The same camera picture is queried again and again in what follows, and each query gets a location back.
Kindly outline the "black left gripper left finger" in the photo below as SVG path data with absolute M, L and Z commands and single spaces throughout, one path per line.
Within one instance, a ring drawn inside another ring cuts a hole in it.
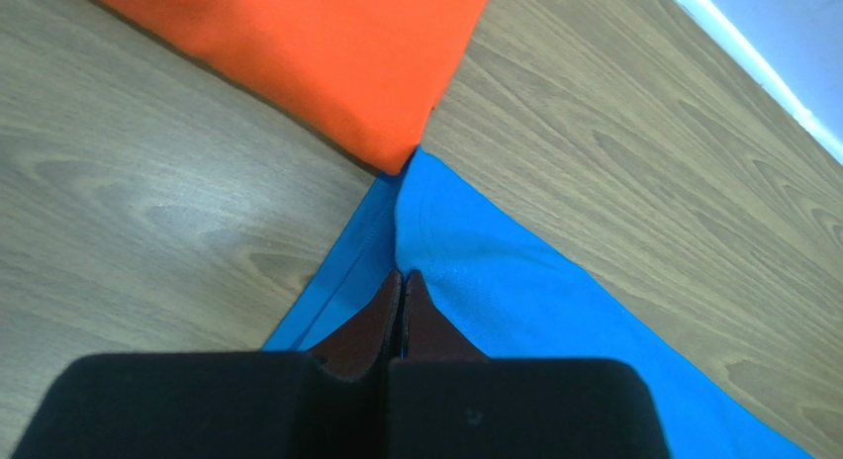
M 377 458 L 403 280 L 304 351 L 98 354 L 52 383 L 17 458 Z

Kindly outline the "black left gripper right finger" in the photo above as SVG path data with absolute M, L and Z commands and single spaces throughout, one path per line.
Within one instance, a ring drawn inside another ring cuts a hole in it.
M 419 272 L 389 366 L 392 458 L 667 458 L 650 392 L 609 359 L 493 359 L 434 305 Z

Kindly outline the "blue t shirt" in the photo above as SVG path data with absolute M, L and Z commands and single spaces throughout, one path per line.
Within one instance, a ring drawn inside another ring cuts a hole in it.
M 420 272 L 434 304 L 492 357 L 629 364 L 653 394 L 677 458 L 804 456 L 586 270 L 424 151 L 399 175 L 373 182 L 266 348 L 316 345 L 358 313 L 392 269 Z

